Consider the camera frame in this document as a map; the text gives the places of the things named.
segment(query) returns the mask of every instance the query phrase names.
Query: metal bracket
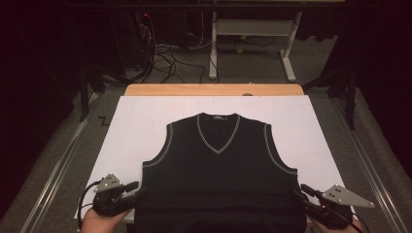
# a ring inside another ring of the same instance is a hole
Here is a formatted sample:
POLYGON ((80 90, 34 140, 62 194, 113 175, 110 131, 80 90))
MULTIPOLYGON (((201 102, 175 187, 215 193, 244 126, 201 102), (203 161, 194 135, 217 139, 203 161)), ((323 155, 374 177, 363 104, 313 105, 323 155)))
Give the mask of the metal bracket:
POLYGON ((94 193, 98 193, 112 188, 120 187, 122 185, 123 184, 121 183, 121 181, 115 175, 113 175, 113 173, 110 173, 93 191, 94 193))
POLYGON ((345 187, 335 184, 333 187, 325 191, 322 196, 333 203, 343 206, 366 207, 374 208, 375 204, 368 201, 356 193, 346 189, 345 187))

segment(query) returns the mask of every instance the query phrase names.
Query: desk leg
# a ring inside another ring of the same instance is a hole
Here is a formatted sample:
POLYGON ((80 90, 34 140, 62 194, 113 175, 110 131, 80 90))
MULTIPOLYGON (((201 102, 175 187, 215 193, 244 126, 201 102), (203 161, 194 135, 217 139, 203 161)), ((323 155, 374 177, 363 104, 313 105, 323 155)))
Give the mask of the desk leg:
POLYGON ((212 19, 212 50, 210 52, 210 62, 209 62, 209 79, 215 80, 218 76, 218 51, 216 50, 216 40, 217 40, 217 13, 213 12, 212 19))
POLYGON ((291 33, 289 35, 288 46, 285 50, 280 51, 282 62, 285 67, 285 72, 286 72, 286 75, 288 76, 288 81, 291 83, 296 82, 296 77, 294 76, 291 61, 289 60, 289 54, 291 53, 294 37, 296 36, 296 31, 297 31, 297 27, 299 26, 301 16, 302 16, 302 13, 296 13, 296 16, 294 17, 294 24, 291 28, 291 33))

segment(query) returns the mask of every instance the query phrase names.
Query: v-neck collar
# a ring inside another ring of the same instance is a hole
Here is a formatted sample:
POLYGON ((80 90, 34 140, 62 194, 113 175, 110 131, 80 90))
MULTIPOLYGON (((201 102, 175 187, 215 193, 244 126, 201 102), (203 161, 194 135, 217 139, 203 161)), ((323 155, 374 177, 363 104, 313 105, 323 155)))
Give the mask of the v-neck collar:
POLYGON ((237 128, 239 127, 239 123, 240 123, 240 116, 237 115, 237 114, 234 114, 234 116, 237 117, 237 119, 236 119, 236 124, 235 124, 235 126, 234 126, 233 132, 232 132, 229 140, 227 141, 227 143, 226 143, 221 149, 217 150, 217 149, 215 149, 214 147, 212 147, 212 146, 207 142, 206 138, 205 138, 204 135, 203 135, 203 132, 202 132, 202 129, 201 129, 201 126, 200 126, 200 115, 205 115, 205 116, 208 116, 208 115, 206 115, 206 114, 199 114, 199 115, 197 115, 197 130, 199 131, 199 135, 200 135, 200 137, 202 138, 203 143, 204 143, 210 150, 212 150, 213 152, 215 152, 215 153, 222 153, 222 152, 230 145, 230 143, 232 142, 232 140, 233 140, 233 138, 234 138, 234 135, 235 135, 236 132, 237 132, 237 128))

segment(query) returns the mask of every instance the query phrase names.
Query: wooden table edge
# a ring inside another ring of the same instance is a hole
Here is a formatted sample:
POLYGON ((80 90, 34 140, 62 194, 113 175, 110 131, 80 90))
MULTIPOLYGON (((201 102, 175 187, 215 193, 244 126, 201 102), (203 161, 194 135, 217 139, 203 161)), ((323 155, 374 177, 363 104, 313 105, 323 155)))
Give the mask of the wooden table edge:
POLYGON ((295 83, 137 83, 127 87, 124 96, 290 96, 304 95, 295 83))

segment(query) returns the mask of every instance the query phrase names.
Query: table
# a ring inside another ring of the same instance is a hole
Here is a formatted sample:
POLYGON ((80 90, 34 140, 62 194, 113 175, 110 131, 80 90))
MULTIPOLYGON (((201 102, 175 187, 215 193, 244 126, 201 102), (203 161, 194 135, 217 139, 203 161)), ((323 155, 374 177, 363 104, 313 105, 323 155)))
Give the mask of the table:
MULTIPOLYGON (((278 152, 287 165, 298 169, 299 183, 318 190, 344 185, 309 97, 297 84, 130 85, 120 98, 88 183, 109 173, 123 183, 140 182, 142 162, 160 151, 166 124, 202 112, 237 113, 270 123, 278 152)), ((85 203, 93 197, 89 192, 85 203)), ((124 222, 132 223, 133 216, 130 213, 124 222)))
MULTIPOLYGON (((309 0, 305 2, 344 2, 345 0, 309 0)), ((302 2, 300 0, 241 0, 241 2, 302 2)), ((302 12, 296 12, 293 20, 250 20, 250 19, 218 19, 218 14, 213 12, 212 17, 212 48, 210 52, 209 79, 218 76, 218 51, 216 42, 218 35, 243 35, 243 36, 278 36, 288 37, 288 44, 280 50, 282 63, 288 81, 294 83, 296 77, 293 72, 289 55, 291 53, 294 37, 300 23, 302 12)))

